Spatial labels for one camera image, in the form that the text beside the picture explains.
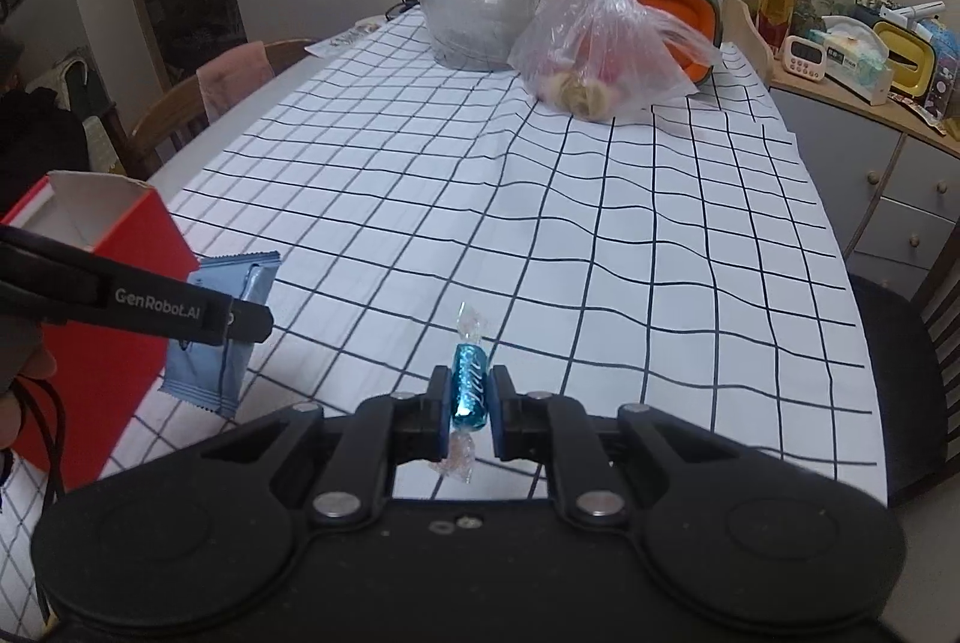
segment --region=cabinet door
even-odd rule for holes
[[[864,280],[877,283],[899,293],[904,299],[912,299],[913,295],[926,277],[925,269],[916,266],[900,264],[899,261],[887,261],[868,256],[865,253],[854,252],[847,259],[847,271],[860,275]]]
[[[830,225],[846,248],[890,165],[899,133],[796,93],[771,90],[787,130],[797,138]]]
[[[930,269],[951,231],[953,224],[940,216],[882,198],[856,251]]]
[[[955,222],[960,217],[960,158],[907,139],[883,195]]]

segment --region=red box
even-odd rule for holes
[[[160,194],[117,174],[50,172],[2,222],[176,280],[199,265]],[[50,382],[67,413],[64,483],[76,488],[99,478],[163,368],[167,340],[72,322],[44,326],[43,338],[56,359]],[[37,394],[37,403],[53,424],[47,398]],[[32,418],[13,450],[49,470]]]

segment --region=checkered tablecloth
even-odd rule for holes
[[[170,204],[198,255],[283,256],[277,327],[253,353],[237,422],[423,391],[466,301],[520,391],[603,415],[646,402],[885,500],[837,243],[766,89],[736,48],[724,57],[698,95],[635,125],[551,112],[512,73],[438,66],[417,11],[335,59]],[[233,425],[155,390],[104,473]],[[488,430],[477,453],[469,485],[414,463],[395,494],[545,494],[538,467],[493,459]],[[0,516],[0,588],[27,632],[40,480],[19,469]]]

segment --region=pink cloth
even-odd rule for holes
[[[197,69],[206,119],[219,120],[274,78],[262,41],[242,44]]]

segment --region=bottle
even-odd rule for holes
[[[757,7],[757,32],[775,56],[790,31],[795,3],[796,0],[760,0]]]

